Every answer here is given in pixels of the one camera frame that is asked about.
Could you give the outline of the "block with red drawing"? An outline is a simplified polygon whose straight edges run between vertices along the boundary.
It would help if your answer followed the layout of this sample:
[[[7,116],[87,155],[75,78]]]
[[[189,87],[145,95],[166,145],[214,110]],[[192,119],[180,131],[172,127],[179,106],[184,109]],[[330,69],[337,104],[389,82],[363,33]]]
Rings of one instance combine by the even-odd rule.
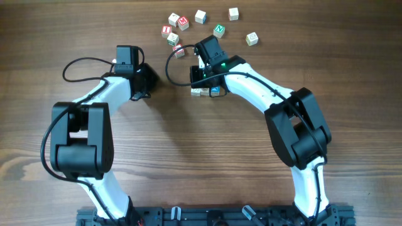
[[[205,96],[209,96],[209,88],[201,88],[200,89],[200,94],[205,95]]]

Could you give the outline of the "blue X block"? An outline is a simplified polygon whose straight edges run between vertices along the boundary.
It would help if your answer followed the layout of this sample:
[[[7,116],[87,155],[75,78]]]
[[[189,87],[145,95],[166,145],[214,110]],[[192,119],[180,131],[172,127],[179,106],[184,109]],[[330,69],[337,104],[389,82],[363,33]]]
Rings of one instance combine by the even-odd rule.
[[[220,87],[212,87],[209,91],[210,96],[219,96],[220,95]]]

